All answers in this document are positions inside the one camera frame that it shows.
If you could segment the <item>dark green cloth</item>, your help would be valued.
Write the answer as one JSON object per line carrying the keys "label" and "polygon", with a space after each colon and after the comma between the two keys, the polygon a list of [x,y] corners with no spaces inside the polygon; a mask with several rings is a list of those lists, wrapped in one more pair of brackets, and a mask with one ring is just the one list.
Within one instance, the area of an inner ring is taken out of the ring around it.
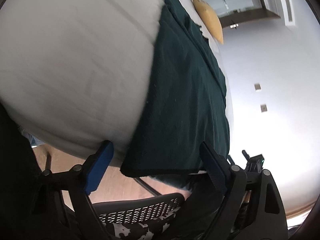
{"label": "dark green cloth", "polygon": [[121,173],[127,177],[204,169],[200,145],[229,153],[226,80],[208,38],[179,0],[164,0],[148,94]]}

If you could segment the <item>black mesh office chair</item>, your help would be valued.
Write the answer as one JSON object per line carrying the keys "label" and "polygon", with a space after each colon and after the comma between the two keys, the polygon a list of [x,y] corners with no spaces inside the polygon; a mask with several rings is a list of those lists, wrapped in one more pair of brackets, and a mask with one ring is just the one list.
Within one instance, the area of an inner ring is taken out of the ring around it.
{"label": "black mesh office chair", "polygon": [[116,239],[157,239],[169,228],[185,198],[180,193],[137,200],[94,203],[108,233]]}

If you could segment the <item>white bed sheet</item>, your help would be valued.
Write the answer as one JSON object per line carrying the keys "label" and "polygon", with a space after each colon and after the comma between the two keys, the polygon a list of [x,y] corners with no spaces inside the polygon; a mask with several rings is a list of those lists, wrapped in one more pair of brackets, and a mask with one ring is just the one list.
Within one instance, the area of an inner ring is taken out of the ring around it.
{"label": "white bed sheet", "polygon": [[[221,60],[191,0],[179,0]],[[1,103],[42,141],[85,159],[103,140],[119,167],[149,87],[164,0],[4,0]]]}

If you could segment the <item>yellow pillow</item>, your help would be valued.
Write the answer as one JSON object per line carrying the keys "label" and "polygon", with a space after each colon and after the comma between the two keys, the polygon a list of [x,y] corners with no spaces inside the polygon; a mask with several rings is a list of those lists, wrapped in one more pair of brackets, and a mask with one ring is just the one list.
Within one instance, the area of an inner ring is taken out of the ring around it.
{"label": "yellow pillow", "polygon": [[193,0],[193,5],[212,37],[224,44],[222,25],[214,9],[204,0]]}

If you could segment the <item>lower wall switch plate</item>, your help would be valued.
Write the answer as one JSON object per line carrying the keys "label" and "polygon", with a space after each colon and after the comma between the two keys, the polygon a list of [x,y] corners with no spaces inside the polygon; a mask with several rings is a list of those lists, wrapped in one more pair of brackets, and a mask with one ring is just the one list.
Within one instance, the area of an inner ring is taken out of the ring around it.
{"label": "lower wall switch plate", "polygon": [[266,112],[267,111],[267,106],[266,105],[261,105],[260,108],[261,108],[262,112]]}

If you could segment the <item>wall switch plate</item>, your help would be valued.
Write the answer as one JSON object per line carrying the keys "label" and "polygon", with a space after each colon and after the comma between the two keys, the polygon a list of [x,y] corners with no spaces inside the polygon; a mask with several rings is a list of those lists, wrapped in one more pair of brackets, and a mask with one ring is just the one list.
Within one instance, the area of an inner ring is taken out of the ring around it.
{"label": "wall switch plate", "polygon": [[261,85],[259,83],[256,83],[254,85],[255,90],[261,90]]}
{"label": "wall switch plate", "polygon": [[266,105],[261,105],[260,108],[261,108],[262,112],[266,112],[267,111],[267,106]]}

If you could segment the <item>upper wall switch plate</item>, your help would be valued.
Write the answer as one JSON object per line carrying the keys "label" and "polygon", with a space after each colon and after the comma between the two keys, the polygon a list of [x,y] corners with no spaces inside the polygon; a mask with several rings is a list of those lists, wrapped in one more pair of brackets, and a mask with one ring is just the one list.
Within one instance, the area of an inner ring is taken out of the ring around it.
{"label": "upper wall switch plate", "polygon": [[255,90],[261,90],[261,85],[259,83],[256,83],[254,85]]}

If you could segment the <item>dark wood door frame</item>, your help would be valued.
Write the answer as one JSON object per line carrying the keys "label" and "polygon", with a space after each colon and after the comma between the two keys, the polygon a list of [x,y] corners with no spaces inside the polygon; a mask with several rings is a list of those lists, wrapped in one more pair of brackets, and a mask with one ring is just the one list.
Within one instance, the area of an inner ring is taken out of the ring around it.
{"label": "dark wood door frame", "polygon": [[204,0],[217,13],[223,28],[235,28],[240,23],[280,18],[267,0]]}

